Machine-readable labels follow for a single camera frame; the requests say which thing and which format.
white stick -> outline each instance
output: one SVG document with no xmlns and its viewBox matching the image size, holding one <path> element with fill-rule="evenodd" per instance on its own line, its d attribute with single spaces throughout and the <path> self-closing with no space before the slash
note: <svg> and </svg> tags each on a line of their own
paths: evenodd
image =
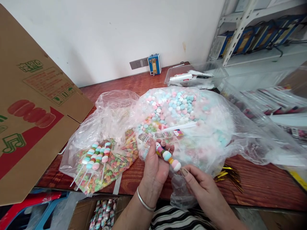
<svg viewBox="0 0 307 230">
<path fill-rule="evenodd" d="M 101 176 L 101 184 L 102 184 L 102 181 L 103 181 L 103 173 L 105 172 L 105 165 L 106 165 L 106 163 L 103 165 L 102 176 Z"/>
<path fill-rule="evenodd" d="M 76 175 L 76 177 L 74 178 L 73 182 L 71 183 L 70 187 L 73 185 L 73 183 L 75 182 L 75 180 L 77 179 L 79 173 L 81 172 L 81 170 L 83 169 L 84 164 L 82 165 L 80 171 L 78 172 L 78 174 Z"/>
<path fill-rule="evenodd" d="M 78 191 L 78 189 L 79 189 L 79 187 L 80 187 L 80 185 L 81 185 L 81 183 L 82 183 L 82 181 L 83 181 L 83 179 L 84 179 L 85 175 L 87 174 L 87 171 L 88 171 L 88 170 L 89 170 L 89 169 L 87 169 L 87 170 L 86 170 L 86 172 L 85 172 L 84 176 L 82 177 L 82 180 L 81 180 L 81 182 L 79 183 L 79 185 L 78 185 L 78 187 L 77 187 L 77 190 L 76 190 L 76 191 Z"/>
<path fill-rule="evenodd" d="M 91 178 L 92 178 L 92 175 L 90 176 L 90 178 L 89 178 L 89 181 L 87 182 L 87 184 L 86 184 L 86 188 L 87 188 L 87 186 L 89 185 L 89 183 L 90 183 L 90 180 L 91 180 Z"/>
</svg>

wall socket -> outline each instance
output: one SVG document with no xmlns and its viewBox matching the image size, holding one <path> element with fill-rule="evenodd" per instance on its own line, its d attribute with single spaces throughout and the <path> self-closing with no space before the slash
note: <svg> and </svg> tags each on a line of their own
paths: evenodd
<svg viewBox="0 0 307 230">
<path fill-rule="evenodd" d="M 130 62 L 131 69 L 137 69 L 148 66 L 148 57 Z"/>
</svg>

striped shirt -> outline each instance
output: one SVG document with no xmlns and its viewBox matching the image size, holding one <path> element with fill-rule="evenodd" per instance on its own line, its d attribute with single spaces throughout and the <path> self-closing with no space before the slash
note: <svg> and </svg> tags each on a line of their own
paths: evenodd
<svg viewBox="0 0 307 230">
<path fill-rule="evenodd" d="M 150 223 L 150 230 L 161 229 L 206 229 L 216 230 L 208 217 L 198 209 L 180 210 L 170 205 L 156 209 Z"/>
</svg>

silver bracelet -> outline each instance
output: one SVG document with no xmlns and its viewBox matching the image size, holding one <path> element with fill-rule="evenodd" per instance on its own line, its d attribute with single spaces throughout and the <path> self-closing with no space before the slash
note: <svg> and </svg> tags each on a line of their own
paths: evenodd
<svg viewBox="0 0 307 230">
<path fill-rule="evenodd" d="M 138 193 L 138 198 L 140 200 L 140 202 L 142 203 L 142 205 L 148 210 L 148 211 L 155 211 L 156 210 L 156 207 L 154 208 L 150 208 L 148 207 L 145 202 L 142 200 L 141 196 L 140 196 L 140 193 L 138 192 L 138 188 L 137 188 L 137 193 Z"/>
</svg>

red wooden tabletop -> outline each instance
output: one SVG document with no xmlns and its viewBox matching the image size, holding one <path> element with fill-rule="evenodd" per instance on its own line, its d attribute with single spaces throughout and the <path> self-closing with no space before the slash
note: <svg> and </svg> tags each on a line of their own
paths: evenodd
<svg viewBox="0 0 307 230">
<path fill-rule="evenodd" d="M 149 72 L 141 73 L 86 86 L 81 90 L 93 103 L 100 94 L 114 89 L 131 90 L 141 96 L 151 88 L 166 87 L 164 79 L 168 68 L 162 68 L 162 73 L 154 77 L 150 76 Z M 69 187 L 73 178 L 59 172 L 61 160 L 62 155 L 57 155 L 36 187 L 73 190 L 74 186 Z M 229 204 L 307 211 L 307 194 L 286 171 L 272 164 L 255 165 L 241 156 L 231 157 L 226 160 L 226 163 L 239 171 L 244 189 L 244 192 L 241 193 L 228 180 L 218 182 L 217 185 Z M 143 170 L 144 162 L 138 158 L 128 170 L 123 172 L 119 194 L 133 195 L 143 177 Z M 101 192 L 113 193 L 114 185 L 115 182 L 102 189 Z M 161 198 L 169 199 L 171 193 L 172 186 L 168 178 L 161 192 Z"/>
</svg>

